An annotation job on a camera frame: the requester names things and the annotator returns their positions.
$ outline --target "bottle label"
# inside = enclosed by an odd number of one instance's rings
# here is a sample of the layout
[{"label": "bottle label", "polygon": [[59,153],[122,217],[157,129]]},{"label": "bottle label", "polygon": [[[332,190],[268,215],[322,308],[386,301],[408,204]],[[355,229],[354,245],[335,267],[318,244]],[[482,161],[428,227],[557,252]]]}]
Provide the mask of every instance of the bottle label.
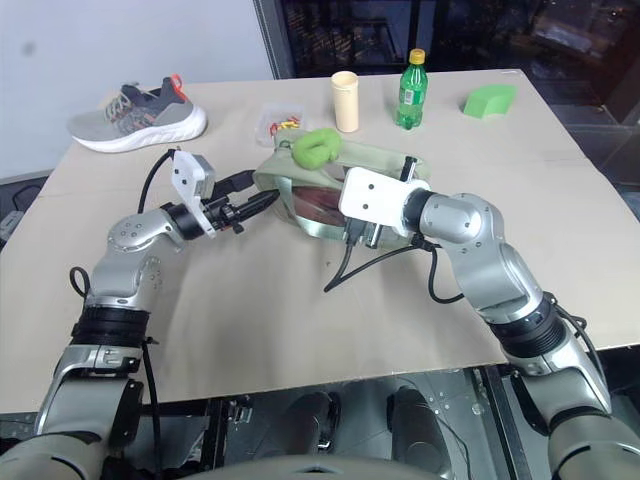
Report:
[{"label": "bottle label", "polygon": [[424,93],[420,90],[408,90],[400,87],[400,103],[405,105],[422,105]]}]

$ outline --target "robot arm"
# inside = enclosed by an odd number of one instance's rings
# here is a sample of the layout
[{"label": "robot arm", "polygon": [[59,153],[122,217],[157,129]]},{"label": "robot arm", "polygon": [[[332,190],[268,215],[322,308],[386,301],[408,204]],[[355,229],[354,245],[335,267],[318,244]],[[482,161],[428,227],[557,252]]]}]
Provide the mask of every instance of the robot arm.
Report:
[{"label": "robot arm", "polygon": [[229,193],[253,184],[251,171],[215,183],[199,156],[173,152],[173,183],[184,201],[119,221],[90,279],[80,319],[38,413],[35,436],[0,457],[0,477],[100,478],[105,458],[133,441],[143,385],[137,372],[146,326],[161,290],[163,261],[186,242],[233,228],[277,198],[261,192],[239,206]]},{"label": "robot arm", "polygon": [[402,235],[419,232],[440,242],[460,290],[500,341],[549,427],[554,474],[637,478],[640,439],[611,417],[603,378],[553,299],[506,243],[502,215],[493,205],[475,195],[447,197],[421,182],[352,168],[340,210]]}]

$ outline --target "green bottle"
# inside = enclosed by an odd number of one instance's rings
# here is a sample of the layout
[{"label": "green bottle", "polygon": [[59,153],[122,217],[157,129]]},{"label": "green bottle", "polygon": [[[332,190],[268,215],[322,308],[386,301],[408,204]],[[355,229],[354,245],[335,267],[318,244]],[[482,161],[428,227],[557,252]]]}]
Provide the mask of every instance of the green bottle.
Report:
[{"label": "green bottle", "polygon": [[400,77],[400,98],[396,110],[396,125],[411,130],[422,122],[422,105],[427,96],[427,74],[424,71],[424,50],[414,48],[409,53],[409,68]]}]

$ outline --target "red object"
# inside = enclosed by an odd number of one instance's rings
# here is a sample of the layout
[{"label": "red object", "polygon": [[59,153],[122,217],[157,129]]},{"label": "red object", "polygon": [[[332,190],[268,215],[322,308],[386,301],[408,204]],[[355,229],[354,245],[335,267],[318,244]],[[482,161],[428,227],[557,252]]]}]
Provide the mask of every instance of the red object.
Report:
[{"label": "red object", "polygon": [[180,75],[178,75],[177,73],[171,75],[171,84],[173,85],[173,91],[176,92],[176,94],[181,99],[183,99],[185,102],[189,100],[182,91],[182,78],[180,78]]}]

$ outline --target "beige cylinder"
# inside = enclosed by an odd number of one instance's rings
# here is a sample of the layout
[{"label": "beige cylinder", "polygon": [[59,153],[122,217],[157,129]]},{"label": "beige cylinder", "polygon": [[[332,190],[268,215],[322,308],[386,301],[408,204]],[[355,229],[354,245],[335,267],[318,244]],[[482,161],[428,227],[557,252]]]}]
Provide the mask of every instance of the beige cylinder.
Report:
[{"label": "beige cylinder", "polygon": [[343,71],[331,76],[333,106],[336,111],[336,126],[341,132],[355,132],[358,129],[358,76]]}]

